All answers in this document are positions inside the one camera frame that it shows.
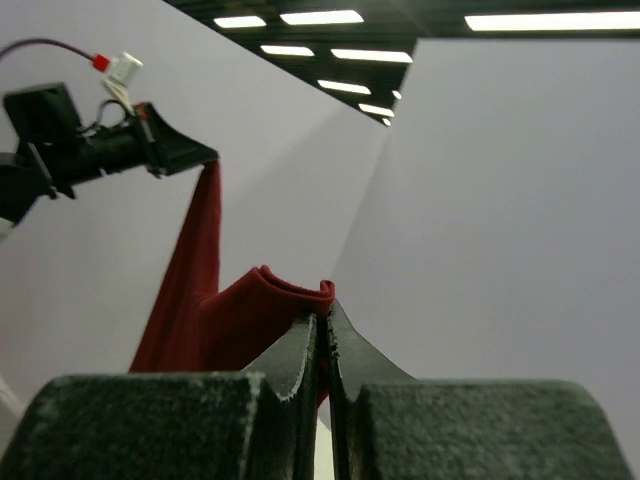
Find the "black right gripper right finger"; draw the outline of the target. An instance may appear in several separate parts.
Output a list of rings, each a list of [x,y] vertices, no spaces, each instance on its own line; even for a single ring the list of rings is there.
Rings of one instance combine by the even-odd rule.
[[[608,418],[557,380],[419,380],[334,304],[325,323],[339,479],[629,479]]]

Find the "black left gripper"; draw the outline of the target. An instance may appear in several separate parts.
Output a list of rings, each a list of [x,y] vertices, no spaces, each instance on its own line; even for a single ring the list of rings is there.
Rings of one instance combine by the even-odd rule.
[[[145,165],[155,177],[217,162],[218,152],[171,127],[150,102],[111,127],[82,124],[64,83],[7,92],[3,107],[18,137],[18,165],[35,175],[36,191],[73,198],[73,187]]]

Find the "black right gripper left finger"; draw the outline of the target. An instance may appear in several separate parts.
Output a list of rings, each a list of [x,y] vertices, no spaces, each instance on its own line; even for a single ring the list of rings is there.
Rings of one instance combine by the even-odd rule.
[[[318,320],[248,367],[74,375],[46,384],[1,461],[5,479],[310,479]]]

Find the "dark red t-shirt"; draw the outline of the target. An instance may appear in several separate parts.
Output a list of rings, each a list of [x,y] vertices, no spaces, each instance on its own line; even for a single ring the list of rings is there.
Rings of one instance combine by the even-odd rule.
[[[221,169],[214,162],[198,178],[130,372],[239,371],[295,319],[328,314],[336,297],[333,282],[306,289],[266,265],[220,289],[221,222]]]

